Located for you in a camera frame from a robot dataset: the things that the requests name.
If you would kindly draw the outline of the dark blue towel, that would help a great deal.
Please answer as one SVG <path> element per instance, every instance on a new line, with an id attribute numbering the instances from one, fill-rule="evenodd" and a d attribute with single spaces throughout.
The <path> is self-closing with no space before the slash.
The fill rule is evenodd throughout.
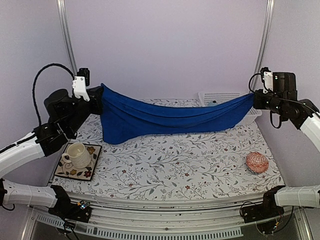
<path id="1" fill-rule="evenodd" d="M 146 135 L 220 132 L 237 125 L 253 107 L 252 93 L 216 106 L 169 107 L 139 101 L 101 85 L 104 142 L 122 144 Z"/>

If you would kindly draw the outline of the light blue orange dotted towel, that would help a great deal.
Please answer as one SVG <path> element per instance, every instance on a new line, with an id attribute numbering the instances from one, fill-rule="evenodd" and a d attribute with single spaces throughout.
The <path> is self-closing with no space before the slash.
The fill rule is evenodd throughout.
<path id="1" fill-rule="evenodd" d="M 207 104 L 208 107 L 213 107 L 213 106 L 216 106 L 218 105 L 218 103 L 216 101 L 211 101 Z"/>

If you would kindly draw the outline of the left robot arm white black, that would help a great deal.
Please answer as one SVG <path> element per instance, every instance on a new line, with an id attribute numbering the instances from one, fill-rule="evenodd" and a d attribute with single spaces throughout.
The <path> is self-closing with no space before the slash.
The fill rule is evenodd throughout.
<path id="1" fill-rule="evenodd" d="M 0 151 L 0 175 L 31 161 L 48 157 L 58 152 L 70 139 L 77 137 L 77 131 L 91 115 L 101 115 L 103 87 L 87 90 L 86 96 L 69 95 L 66 89 L 54 91 L 44 100 L 48 112 L 47 123 L 39 123 L 24 138 Z M 59 217 L 70 217 L 80 207 L 72 203 L 61 186 L 36 187 L 0 180 L 0 205 L 31 205 L 48 208 L 48 212 Z"/>

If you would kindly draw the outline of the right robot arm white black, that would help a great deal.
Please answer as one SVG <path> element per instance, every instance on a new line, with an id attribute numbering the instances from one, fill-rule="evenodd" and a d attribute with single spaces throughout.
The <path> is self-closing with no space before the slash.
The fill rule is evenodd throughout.
<path id="1" fill-rule="evenodd" d="M 320 207 L 320 108 L 300 99 L 292 72 L 262 69 L 254 79 L 254 107 L 262 112 L 256 124 L 284 178 L 285 186 L 268 190 L 258 213 L 269 218 L 278 207 Z"/>

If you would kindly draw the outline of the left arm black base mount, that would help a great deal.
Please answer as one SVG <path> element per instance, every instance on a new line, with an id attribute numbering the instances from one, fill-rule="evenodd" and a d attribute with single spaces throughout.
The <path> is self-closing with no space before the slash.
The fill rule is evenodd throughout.
<path id="1" fill-rule="evenodd" d="M 66 191 L 58 185 L 51 185 L 54 190 L 56 203 L 48 208 L 48 213 L 61 218 L 62 220 L 73 220 L 82 223 L 88 223 L 91 217 L 92 208 L 90 202 L 81 200 L 72 203 Z"/>

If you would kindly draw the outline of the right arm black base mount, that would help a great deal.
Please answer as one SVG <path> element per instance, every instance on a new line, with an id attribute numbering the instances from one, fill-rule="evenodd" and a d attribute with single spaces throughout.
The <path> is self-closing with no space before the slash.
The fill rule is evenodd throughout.
<path id="1" fill-rule="evenodd" d="M 276 204 L 275 194 L 284 187 L 284 185 L 279 185 L 266 191 L 260 204 L 244 202 L 239 210 L 244 222 L 251 223 L 283 215 L 285 213 L 284 208 Z"/>

